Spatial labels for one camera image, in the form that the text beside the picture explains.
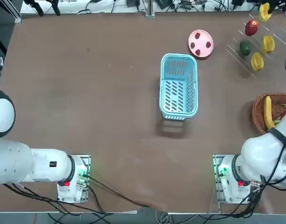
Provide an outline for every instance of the floor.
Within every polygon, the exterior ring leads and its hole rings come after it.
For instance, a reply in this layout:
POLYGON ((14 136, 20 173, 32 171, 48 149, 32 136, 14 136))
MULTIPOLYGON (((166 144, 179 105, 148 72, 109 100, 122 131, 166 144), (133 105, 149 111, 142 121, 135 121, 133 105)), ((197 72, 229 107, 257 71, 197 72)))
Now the floor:
MULTIPOLYGON (((42 10, 46 12, 45 14, 55 14, 52 9, 50 8, 50 3, 45 0, 38 1, 42 10)), ((62 0, 59 1, 58 7, 62 14, 76 14, 81 10, 85 9, 85 6, 87 5, 88 0, 62 0)), ((180 3, 180 0, 175 0, 173 3, 177 6, 177 4, 180 3)), ((219 8, 219 6, 222 8, 221 11, 227 10, 229 8, 229 11, 233 10, 233 5, 231 3, 231 0, 224 0, 223 1, 224 7, 222 7, 218 1, 216 0, 208 0, 205 3, 205 11, 206 12, 214 12, 215 7, 219 8)), ((195 8, 192 8, 191 10, 187 10, 188 12, 202 12, 202 6, 201 4, 194 4, 195 8)), ((90 10, 91 13, 110 13, 112 11, 113 7, 113 0, 103 0, 95 4, 89 4, 87 8, 90 10)), ((148 7, 148 1, 147 0, 140 0, 140 11, 146 11, 145 7, 148 7)), ((235 8, 235 11, 249 11, 254 7, 254 3, 249 3, 245 1, 242 6, 238 6, 235 8)), ((153 11, 154 12, 165 12, 165 11, 172 12, 173 10, 169 7, 166 7, 164 9, 161 9, 159 5, 156 2, 153 2, 153 11)), ((117 0, 113 13, 136 13, 138 10, 136 7, 127 7, 126 6, 126 0, 117 0)), ((179 8, 177 9, 178 12, 185 12, 185 9, 179 8)), ((32 8, 30 8, 28 5, 23 4, 21 8, 22 14, 36 14, 32 8)))
MULTIPOLYGON (((51 214, 53 218, 58 219, 61 214, 51 214)), ((173 215, 175 223, 183 222, 192 217, 192 215, 173 215)), ((0 224, 12 224, 17 220, 24 224, 53 224, 54 221, 48 217, 46 213, 2 213, 0 214, 0 224)), ((89 224, 95 221, 96 218, 88 213, 82 214, 80 217, 66 215, 61 219, 63 224, 89 224)), ((152 209, 140 210, 138 214, 116 214, 106 218, 111 224, 156 224, 155 211, 152 209)), ((200 217, 195 217, 187 224, 202 224, 204 220, 200 217)), ((224 219, 218 221, 208 221, 207 224, 284 224, 286 223, 286 215, 253 215, 251 218, 245 219, 224 219)))
MULTIPOLYGON (((15 6, 20 9, 22 0, 13 0, 15 6)), ((0 9, 0 39, 3 44, 8 47, 11 34, 14 27, 14 19, 5 11, 0 9)), ((53 218, 58 219, 62 214, 51 214, 53 218)), ((192 217, 192 215, 173 215, 175 223, 183 222, 192 217)), ((54 221, 46 213, 0 213, 0 224, 12 224, 17 220, 20 223, 25 224, 53 224, 54 221)), ((94 215, 87 213, 82 214, 80 217, 66 215, 61 219, 63 224, 88 224, 95 221, 94 215)), ((155 210, 153 209, 141 209, 138 214, 116 214, 106 218, 111 224, 156 224, 155 210)), ((189 223, 201 224, 204 220, 200 217, 195 217, 189 223)), ((210 221, 216 224, 283 224, 286 223, 286 215, 253 215, 249 219, 233 220, 232 218, 210 221)))

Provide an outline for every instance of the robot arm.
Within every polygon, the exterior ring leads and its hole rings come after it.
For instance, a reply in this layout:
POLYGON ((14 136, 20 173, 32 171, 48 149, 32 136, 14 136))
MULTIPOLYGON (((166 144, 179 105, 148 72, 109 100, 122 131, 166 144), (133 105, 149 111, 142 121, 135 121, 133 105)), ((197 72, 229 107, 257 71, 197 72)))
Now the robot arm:
MULTIPOLYGON (((286 136, 286 115, 276 129, 286 136)), ((268 179, 279 158, 283 143, 272 133, 248 139, 241 150, 240 176, 246 181, 261 181, 261 176, 268 179)), ((286 148, 280 158, 272 180, 279 180, 286 175, 286 148)))
MULTIPOLYGON (((13 102, 0 91, 0 138, 10 132, 14 121, 13 102)), ((87 178, 82 175, 89 175, 90 158, 89 155, 67 155, 57 149, 29 148, 20 142, 0 139, 0 184, 57 182, 61 201, 85 202, 87 178)))
MULTIPOLYGON (((286 115, 277 125, 286 136, 286 115)), ((240 203, 251 190, 251 182, 262 182, 261 177, 269 179, 279 159, 283 143, 272 133, 248 139, 242 146, 240 155, 226 155, 218 167, 218 178, 223 188, 226 203, 240 203)), ((286 176, 286 148, 271 178, 281 180, 286 176)), ((286 188, 286 178, 278 184, 286 188)))
POLYGON ((0 139, 0 184, 57 182, 58 198, 68 203, 84 202, 88 167, 82 158, 57 149, 35 149, 0 139))
POLYGON ((282 7, 282 10, 285 12, 286 11, 286 0, 263 0, 262 3, 269 3, 269 10, 268 10, 268 14, 271 14, 276 6, 279 6, 281 4, 284 4, 282 7))

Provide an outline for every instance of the wire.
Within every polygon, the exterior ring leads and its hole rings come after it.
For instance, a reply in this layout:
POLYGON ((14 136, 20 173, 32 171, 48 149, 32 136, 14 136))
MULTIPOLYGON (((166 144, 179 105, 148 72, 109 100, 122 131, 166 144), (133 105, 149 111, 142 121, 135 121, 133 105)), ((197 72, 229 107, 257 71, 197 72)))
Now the wire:
POLYGON ((173 224, 175 224, 175 221, 172 215, 171 215, 171 219, 172 219, 173 224))
POLYGON ((51 9, 51 7, 52 7, 52 5, 49 7, 49 9, 44 14, 46 14, 51 9))
MULTIPOLYGON (((98 11, 111 9, 111 8, 112 8, 112 6, 113 6, 113 4, 107 5, 107 6, 105 6, 104 8, 99 9, 98 11)), ((124 6, 124 4, 120 4, 120 5, 118 4, 118 5, 115 5, 115 7, 118 7, 118 6, 124 6)), ((87 12, 86 12, 86 13, 83 13, 83 12, 85 12, 85 10, 81 10, 81 11, 79 11, 79 12, 77 13, 77 15, 80 15, 80 14, 91 14, 91 13, 93 13, 90 9, 87 9, 87 12)))
POLYGON ((95 198, 95 201, 96 201, 96 204, 97 204, 97 207, 98 207, 99 211, 101 211, 102 213, 105 213, 105 211, 102 209, 102 207, 101 207, 101 205, 100 205, 100 203, 99 203, 99 200, 98 200, 97 195, 96 195, 95 191, 93 190, 93 188, 90 187, 90 186, 87 186, 87 187, 88 187, 88 189, 92 192, 92 194, 93 194, 93 196, 94 196, 94 198, 95 198))
POLYGON ((209 219, 206 219, 205 222, 203 222, 203 224, 206 224, 210 220, 210 218, 212 218, 212 217, 213 217, 213 215, 209 216, 209 219))
POLYGON ((185 12, 188 12, 187 9, 186 9, 186 7, 185 7, 185 5, 183 4, 183 1, 182 1, 182 0, 180 0, 179 6, 180 6, 181 4, 183 5, 183 6, 181 6, 181 7, 185 9, 185 12))
POLYGON ((54 224, 59 223, 59 221, 67 214, 62 215, 54 224))
POLYGON ((48 216, 49 216, 52 220, 54 220, 54 222, 55 222, 54 224, 56 224, 56 223, 64 224, 64 223, 60 222, 60 219, 63 218, 63 217, 65 216, 65 214, 64 214, 61 218, 59 218, 58 220, 56 220, 55 218, 53 218, 49 213, 48 213, 48 216))
POLYGON ((99 219, 97 219, 97 220, 95 220, 95 221, 93 221, 93 222, 90 222, 90 223, 88 223, 88 224, 96 223, 96 222, 100 221, 101 219, 103 219, 103 218, 106 217, 106 216, 107 216, 107 215, 105 215, 105 216, 103 216, 102 218, 99 218, 99 219))
POLYGON ((254 212, 254 209, 255 209, 256 205, 258 204, 258 202, 259 202, 259 200, 260 200, 260 198, 261 198, 261 196, 262 196, 263 190, 266 188, 266 186, 269 186, 269 185, 270 185, 269 182, 270 182, 270 180, 272 179, 272 177, 273 177, 273 175, 274 175, 274 173, 275 173, 275 171, 276 171, 276 169, 277 169, 277 167, 278 167, 278 165, 279 165, 279 162, 280 162, 280 160, 281 160, 281 156, 282 156, 282 154, 283 154, 283 152, 284 152, 285 147, 286 147, 286 144, 283 144, 283 147, 282 147, 282 149, 281 149, 281 151, 280 151, 280 154, 279 154, 279 157, 278 157, 278 159, 277 159, 277 162, 276 162, 276 164, 275 164, 275 166, 274 166, 274 168, 273 168, 273 171, 272 171, 270 177, 268 178, 268 180, 265 181, 265 178, 263 177, 263 182, 264 182, 264 183, 263 183, 259 188, 257 188, 256 190, 252 191, 251 193, 249 193, 248 196, 245 197, 245 198, 240 202, 240 204, 235 208, 234 211, 232 211, 230 214, 221 214, 222 216, 224 216, 224 217, 221 217, 221 218, 214 218, 214 219, 213 219, 213 218, 212 218, 213 215, 210 216, 209 218, 205 218, 205 217, 203 217, 203 216, 201 216, 201 215, 199 215, 199 216, 200 216, 201 218, 203 218, 203 219, 206 219, 206 221, 208 221, 208 220, 220 220, 220 219, 225 219, 225 218, 228 218, 228 217, 234 217, 234 218, 239 218, 239 217, 249 218, 249 217, 251 217, 252 214, 253 214, 253 212, 254 212), (234 214, 234 213, 236 212, 236 210, 241 206, 241 204, 242 204, 248 197, 251 197, 252 194, 255 194, 255 196, 251 199, 251 201, 250 201, 250 203, 248 204, 247 208, 246 208, 243 212, 241 212, 241 213, 239 213, 239 214, 234 214))
POLYGON ((174 4, 175 1, 176 0, 173 0, 172 4, 170 4, 169 7, 167 8, 166 12, 170 9, 170 7, 174 4))
POLYGON ((195 10, 197 10, 197 11, 199 12, 199 10, 198 10, 196 7, 194 7, 193 5, 192 5, 191 7, 194 8, 195 10))
POLYGON ((200 1, 200 4, 202 6, 203 12, 205 12, 205 4, 202 4, 202 2, 200 1))
POLYGON ((38 200, 38 201, 44 201, 44 202, 53 202, 53 203, 61 203, 61 204, 69 204, 73 207, 77 207, 77 208, 81 208, 81 209, 85 209, 85 210, 89 210, 91 212, 93 212, 93 215, 97 216, 98 218, 102 218, 100 215, 98 215, 97 213, 99 214, 102 214, 104 215, 103 213, 99 212, 99 211, 96 211, 96 210, 93 210, 93 209, 90 209, 90 208, 86 208, 86 207, 83 207, 83 206, 79 206, 79 205, 76 205, 76 204, 71 204, 71 203, 68 203, 68 202, 62 202, 62 201, 56 201, 56 200, 52 200, 48 197, 42 197, 42 196, 36 196, 36 195, 32 195, 32 194, 29 194, 25 191, 17 191, 13 188, 11 188, 8 184, 4 184, 5 187, 7 187, 8 189, 10 189, 11 191, 19 194, 19 195, 22 195, 22 196, 25 196, 25 197, 28 197, 28 198, 32 198, 32 199, 35 199, 35 200, 38 200))
POLYGON ((172 11, 172 12, 177 12, 177 9, 179 8, 179 3, 177 4, 177 6, 176 7, 174 7, 174 10, 172 11))
MULTIPOLYGON (((211 194, 211 200, 210 200, 210 205, 209 205, 209 209, 208 209, 208 212, 207 212, 207 214, 209 214, 210 213, 210 209, 211 209, 211 205, 212 205, 212 200, 213 200, 213 195, 214 195, 214 190, 216 189, 216 181, 217 181, 217 179, 214 179, 214 185, 213 185, 213 189, 212 189, 212 194, 211 194)), ((193 218, 195 218, 196 216, 192 216, 191 218, 189 218, 187 221, 185 221, 185 222, 188 222, 188 221, 190 221, 190 220, 192 220, 193 218)))
POLYGON ((218 11, 221 11, 222 10, 222 8, 221 8, 221 6, 222 6, 222 4, 224 4, 225 5, 225 0, 223 0, 223 3, 222 3, 222 0, 219 0, 219 6, 218 6, 218 11))
POLYGON ((257 6, 257 2, 254 3, 254 6, 253 6, 253 8, 251 8, 250 11, 253 11, 253 9, 254 9, 256 6, 257 6))
POLYGON ((226 6, 222 3, 222 0, 220 0, 220 1, 213 0, 213 1, 215 1, 215 2, 217 2, 217 3, 220 3, 220 4, 224 7, 225 11, 228 11, 228 9, 226 8, 226 6))
POLYGON ((91 177, 91 176, 89 176, 89 175, 84 174, 83 177, 90 178, 91 180, 93 180, 94 182, 96 182, 96 183, 98 183, 99 185, 103 186, 104 188, 108 189, 109 191, 111 191, 111 192, 114 193, 115 195, 117 195, 117 196, 119 196, 119 197, 121 197, 121 198, 123 198, 123 199, 125 199, 125 200, 127 200, 127 201, 129 201, 129 202, 131 202, 131 203, 133 203, 133 204, 135 204, 135 205, 138 205, 138 206, 141 206, 141 207, 149 208, 148 205, 141 204, 141 203, 139 203, 139 202, 133 201, 132 199, 129 199, 128 197, 124 196, 123 194, 120 194, 119 192, 114 191, 113 189, 107 187, 106 185, 104 185, 103 183, 101 183, 100 181, 94 179, 93 177, 91 177))
POLYGON ((101 1, 101 0, 90 0, 90 1, 88 1, 88 3, 87 3, 87 5, 86 5, 85 9, 80 10, 77 14, 82 13, 82 12, 87 12, 87 11, 90 11, 90 12, 91 12, 91 10, 88 9, 88 5, 90 5, 91 3, 97 3, 97 2, 99 2, 99 1, 101 1))
MULTIPOLYGON (((19 192, 21 192, 22 194, 26 193, 26 192, 20 190, 14 183, 13 183, 12 185, 13 185, 19 192)), ((24 186, 22 186, 21 184, 20 184, 20 186, 23 187, 24 189, 26 189, 27 191, 31 192, 34 196, 41 197, 40 195, 36 194, 35 192, 33 192, 32 190, 30 190, 29 188, 24 187, 24 186)), ((58 207, 56 207, 55 205, 53 205, 51 202, 47 202, 47 203, 50 204, 51 206, 53 206, 53 207, 54 207, 56 210, 58 210, 59 212, 65 214, 63 211, 61 211, 58 207)), ((70 214, 70 215, 72 215, 72 216, 79 216, 79 215, 80 215, 80 214, 72 214, 72 213, 70 213, 70 212, 69 212, 67 209, 65 209, 65 207, 64 207, 63 205, 61 205, 59 202, 55 202, 55 203, 58 204, 60 207, 62 207, 65 212, 67 212, 68 214, 70 214)))
POLYGON ((155 210, 155 219, 157 221, 158 224, 171 224, 171 215, 168 214, 167 212, 161 212, 160 215, 160 220, 158 220, 157 218, 157 210, 155 210))
POLYGON ((115 7, 115 3, 116 3, 116 0, 114 0, 114 4, 113 4, 113 8, 111 10, 111 13, 113 13, 113 10, 114 10, 114 7, 115 7))
POLYGON ((39 15, 38 12, 37 12, 33 7, 31 7, 29 4, 28 4, 27 6, 29 6, 31 9, 33 9, 33 11, 34 11, 37 15, 39 15))
POLYGON ((286 188, 282 189, 282 188, 277 188, 275 186, 270 185, 272 188, 275 188, 276 190, 280 190, 280 191, 286 191, 286 188))
POLYGON ((228 2, 228 7, 227 7, 227 11, 229 11, 229 0, 227 0, 227 2, 228 2))
POLYGON ((146 8, 146 5, 145 5, 144 0, 142 0, 142 2, 143 2, 143 5, 144 5, 145 10, 148 11, 147 8, 146 8))

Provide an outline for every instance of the table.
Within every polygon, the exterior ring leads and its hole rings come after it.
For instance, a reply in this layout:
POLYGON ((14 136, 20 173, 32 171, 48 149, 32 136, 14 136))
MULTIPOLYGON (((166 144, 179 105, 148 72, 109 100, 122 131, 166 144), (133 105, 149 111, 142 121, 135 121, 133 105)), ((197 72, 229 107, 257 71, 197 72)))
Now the table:
MULTIPOLYGON (((207 213, 212 155, 240 153, 247 138, 258 136, 250 121, 252 101, 285 91, 285 48, 257 78, 245 76, 225 50, 247 15, 25 19, 15 25, 0 85, 17 113, 7 138, 91 154, 91 175, 127 197, 159 210, 207 213), (160 60, 166 53, 188 53, 188 36, 198 28, 212 35, 215 46, 209 59, 198 61, 199 109, 167 132, 158 106, 160 60)), ((286 29, 283 14, 273 18, 286 29)), ((28 186, 56 198, 54 183, 28 186)), ((96 192, 106 211, 139 209, 100 188, 96 192)), ((84 206, 96 208, 93 197, 84 206)), ((0 211, 51 210, 0 186, 0 211)), ((215 193, 210 212, 218 212, 215 193)), ((266 189, 256 212, 286 214, 286 192, 266 189)))

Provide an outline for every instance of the red fruit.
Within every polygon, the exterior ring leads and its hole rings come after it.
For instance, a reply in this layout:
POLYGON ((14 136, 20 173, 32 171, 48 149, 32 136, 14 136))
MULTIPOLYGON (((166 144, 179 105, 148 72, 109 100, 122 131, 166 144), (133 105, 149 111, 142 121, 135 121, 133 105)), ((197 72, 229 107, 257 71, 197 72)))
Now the red fruit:
POLYGON ((201 35, 200 33, 196 33, 195 34, 195 39, 199 39, 200 35, 201 35))
POLYGON ((245 34, 247 36, 254 35, 259 29, 259 23, 256 20, 250 20, 245 26, 245 34))
POLYGON ((201 51, 199 49, 195 51, 195 54, 198 56, 200 55, 200 53, 201 53, 201 51))

